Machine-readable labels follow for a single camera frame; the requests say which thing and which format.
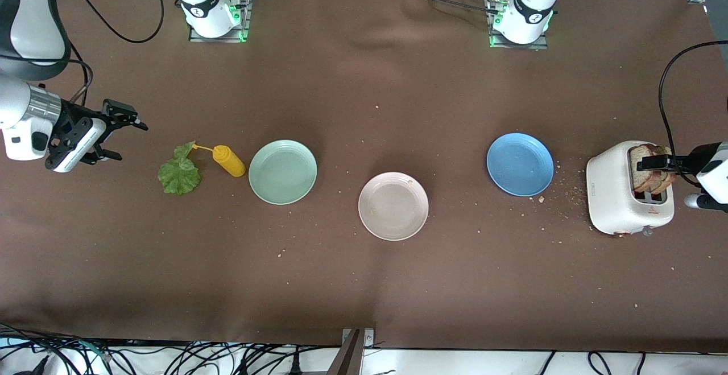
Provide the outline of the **yellow mustard squeeze bottle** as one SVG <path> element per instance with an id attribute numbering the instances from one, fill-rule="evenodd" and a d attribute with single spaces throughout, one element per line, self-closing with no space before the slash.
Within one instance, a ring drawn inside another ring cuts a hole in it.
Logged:
<path id="1" fill-rule="evenodd" d="M 216 145 L 210 149 L 210 147 L 193 144 L 192 148 L 210 151 L 213 160 L 224 168 L 224 170 L 226 170 L 226 172 L 232 177 L 242 177 L 242 175 L 246 172 L 245 164 L 227 145 Z"/>

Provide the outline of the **white toaster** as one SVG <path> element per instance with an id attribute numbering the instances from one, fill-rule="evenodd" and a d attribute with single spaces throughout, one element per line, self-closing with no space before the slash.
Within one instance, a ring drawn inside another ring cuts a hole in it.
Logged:
<path id="1" fill-rule="evenodd" d="M 589 216 L 602 233 L 627 235 L 644 233 L 673 220 L 675 204 L 671 187 L 652 195 L 634 191 L 630 154 L 647 154 L 652 144 L 628 140 L 589 159 L 586 186 Z"/>

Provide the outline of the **pale green plate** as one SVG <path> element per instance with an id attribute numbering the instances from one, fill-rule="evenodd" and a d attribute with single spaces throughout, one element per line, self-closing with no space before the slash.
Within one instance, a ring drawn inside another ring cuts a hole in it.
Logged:
<path id="1" fill-rule="evenodd" d="M 248 167 L 255 196 L 273 205 L 293 204 L 313 188 L 318 173 L 311 150 L 295 140 L 275 140 L 257 151 Z"/>

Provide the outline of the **brown table cloth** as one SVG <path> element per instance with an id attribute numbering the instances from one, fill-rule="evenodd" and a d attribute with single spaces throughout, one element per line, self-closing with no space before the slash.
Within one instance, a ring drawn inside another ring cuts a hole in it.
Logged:
<path id="1" fill-rule="evenodd" d="M 429 0 L 255 0 L 246 43 L 190 43 L 175 0 L 156 38 L 114 36 L 84 0 L 58 0 L 93 67 L 88 104 L 134 106 L 148 131 L 104 143 L 123 160 L 68 174 L 8 160 L 0 143 L 0 322 L 107 339 L 386 347 L 728 351 L 728 215 L 684 207 L 653 235 L 592 226 L 585 166 L 626 140 L 665 142 L 657 92 L 679 51 L 713 39 L 686 0 L 557 0 L 546 50 L 489 46 L 475 10 Z M 492 142 L 548 148 L 551 185 L 513 196 L 490 178 Z M 253 155 L 306 145 L 312 190 L 259 199 Z M 162 191 L 178 145 L 208 150 L 202 180 Z M 368 232 L 362 187 L 421 183 L 427 222 L 407 240 Z"/>

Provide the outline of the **green lettuce leaf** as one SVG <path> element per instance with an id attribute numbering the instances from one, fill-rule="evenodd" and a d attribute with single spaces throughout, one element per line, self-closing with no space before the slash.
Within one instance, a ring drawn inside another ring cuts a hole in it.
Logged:
<path id="1" fill-rule="evenodd" d="M 195 146 L 195 140 L 178 145 L 172 152 L 172 158 L 159 167 L 157 180 L 162 191 L 168 194 L 184 195 L 197 188 L 202 180 L 195 163 L 188 155 Z"/>

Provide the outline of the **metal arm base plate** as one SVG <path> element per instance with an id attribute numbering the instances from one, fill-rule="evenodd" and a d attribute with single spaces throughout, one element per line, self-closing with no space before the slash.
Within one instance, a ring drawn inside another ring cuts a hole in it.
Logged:
<path id="1" fill-rule="evenodd" d="M 485 0 L 488 15 L 489 42 L 492 48 L 544 50 L 548 48 L 545 32 L 553 12 L 531 15 L 531 23 L 508 0 Z"/>
<path id="2" fill-rule="evenodd" d="M 187 15 L 189 41 L 244 43 L 250 32 L 253 0 L 221 0 L 208 17 Z"/>

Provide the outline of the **blue plate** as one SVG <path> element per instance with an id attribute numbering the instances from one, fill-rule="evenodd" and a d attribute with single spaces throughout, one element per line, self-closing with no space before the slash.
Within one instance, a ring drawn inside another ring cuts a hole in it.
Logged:
<path id="1" fill-rule="evenodd" d="M 486 153 L 485 165 L 497 187 L 519 197 L 543 193 L 551 185 L 556 172 L 546 145 L 520 132 L 495 139 Z"/>

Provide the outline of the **metal table bracket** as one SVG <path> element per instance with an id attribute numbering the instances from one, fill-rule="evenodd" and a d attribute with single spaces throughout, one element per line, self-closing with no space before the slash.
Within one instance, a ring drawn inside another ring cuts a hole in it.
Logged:
<path id="1" fill-rule="evenodd" d="M 361 375 L 364 351 L 374 345 L 373 328 L 346 328 L 342 331 L 342 345 L 326 375 Z"/>

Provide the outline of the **beige plate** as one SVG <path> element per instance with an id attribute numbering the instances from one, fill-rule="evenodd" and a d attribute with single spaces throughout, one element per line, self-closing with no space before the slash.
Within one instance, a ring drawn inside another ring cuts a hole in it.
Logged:
<path id="1" fill-rule="evenodd" d="M 429 199 L 418 180 L 402 172 L 379 174 L 362 187 L 359 219 L 374 237 L 399 242 L 421 231 L 429 214 Z"/>

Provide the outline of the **brown bread slice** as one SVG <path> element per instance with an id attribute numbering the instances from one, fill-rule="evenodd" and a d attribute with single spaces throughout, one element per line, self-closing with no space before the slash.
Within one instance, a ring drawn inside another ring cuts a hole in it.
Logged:
<path id="1" fill-rule="evenodd" d="M 637 170 L 637 164 L 642 158 L 656 154 L 657 145 L 651 143 L 643 143 L 629 149 L 628 157 L 630 160 L 630 173 L 632 180 L 632 189 L 635 193 L 650 193 L 653 183 L 658 179 L 657 172 L 640 172 Z"/>
<path id="2" fill-rule="evenodd" d="M 656 154 L 657 155 L 672 155 L 670 147 L 664 147 L 661 145 L 658 145 L 656 147 Z M 676 180 L 677 175 L 673 172 L 668 172 L 667 170 L 657 170 L 658 179 L 655 183 L 653 183 L 651 188 L 651 194 L 652 195 L 660 195 L 665 191 L 671 183 L 673 183 L 674 180 Z"/>

